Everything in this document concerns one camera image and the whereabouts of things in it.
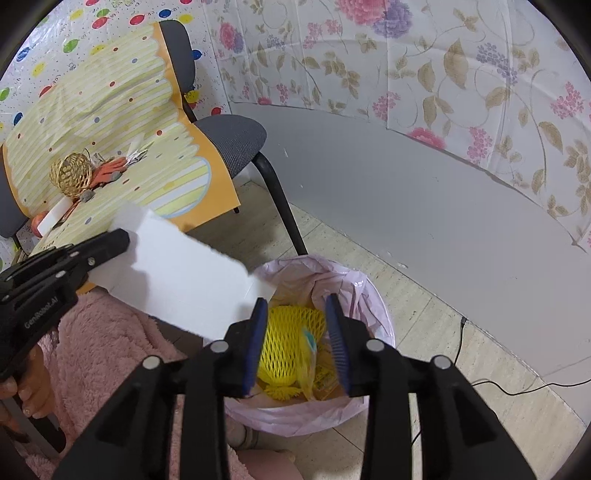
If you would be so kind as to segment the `person's left hand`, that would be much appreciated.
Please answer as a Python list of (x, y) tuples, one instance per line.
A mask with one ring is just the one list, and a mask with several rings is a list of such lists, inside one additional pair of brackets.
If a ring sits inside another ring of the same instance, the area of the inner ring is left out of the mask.
[(44, 418), (54, 412), (51, 378), (39, 345), (30, 351), (22, 377), (18, 381), (7, 378), (1, 383), (0, 390), (2, 400), (18, 395), (22, 401), (22, 412), (28, 418)]

